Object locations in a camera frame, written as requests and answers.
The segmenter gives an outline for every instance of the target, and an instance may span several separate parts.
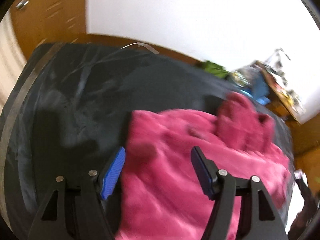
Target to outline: metal screw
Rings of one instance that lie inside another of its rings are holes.
[[[93,177],[93,176],[96,176],[98,174],[98,172],[96,170],[91,170],[89,171],[89,176]]]
[[[221,176],[226,176],[228,174],[228,172],[226,170],[219,170],[218,173],[221,175]]]
[[[259,182],[260,181],[260,178],[258,176],[252,176],[252,180],[254,182]]]
[[[63,176],[58,176],[58,177],[56,177],[56,182],[61,182],[61,181],[63,181]]]

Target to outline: wooden cabinet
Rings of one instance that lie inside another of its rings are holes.
[[[303,154],[319,146],[320,114],[304,124],[290,127],[290,129],[293,140],[293,152],[296,155]]]
[[[320,147],[295,157],[296,169],[307,175],[308,186],[313,194],[320,191]]]
[[[45,42],[84,42],[85,0],[15,0],[10,14],[27,60]]]

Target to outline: blue object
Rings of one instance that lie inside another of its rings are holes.
[[[198,147],[194,147],[191,150],[191,163],[196,171],[203,193],[210,198],[214,194],[212,191],[212,177],[198,152]]]
[[[269,104],[271,100],[266,97],[261,97],[257,99],[257,102],[260,103],[261,105],[265,106],[266,104]]]
[[[245,91],[245,90],[240,90],[244,95],[246,95],[246,96],[248,96],[249,98],[252,98],[252,95],[249,93],[249,92],[247,92],[247,91]]]
[[[112,159],[112,163],[108,163],[104,169],[105,175],[103,176],[100,191],[100,196],[103,200],[106,200],[112,194],[120,176],[124,161],[125,149],[121,147]]]
[[[268,94],[269,94],[269,87],[264,81],[262,73],[259,72],[257,77],[252,81],[251,95],[253,99],[258,100],[259,98],[265,97]]]

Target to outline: wrinkled fabric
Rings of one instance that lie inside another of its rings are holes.
[[[134,111],[122,172],[122,221],[116,240],[201,239],[214,202],[190,161],[199,146],[235,177],[258,175],[277,208],[286,198],[289,159],[272,143],[273,119],[231,93],[218,116],[196,110]],[[236,197],[228,240],[240,214]]]

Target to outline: black cloth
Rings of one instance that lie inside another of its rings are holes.
[[[39,46],[28,60],[4,106],[1,132],[21,86],[51,46]],[[230,91],[238,89],[201,69],[149,51],[64,45],[31,87],[9,142],[4,187],[18,239],[27,239],[38,205],[58,175],[76,187],[83,174],[101,170],[109,154],[125,146],[131,111],[188,108],[215,114]],[[275,119],[274,143],[293,161],[289,129],[268,109],[254,104]],[[107,207],[118,221],[119,188]],[[289,185],[287,203],[280,210],[285,223],[291,194]]]

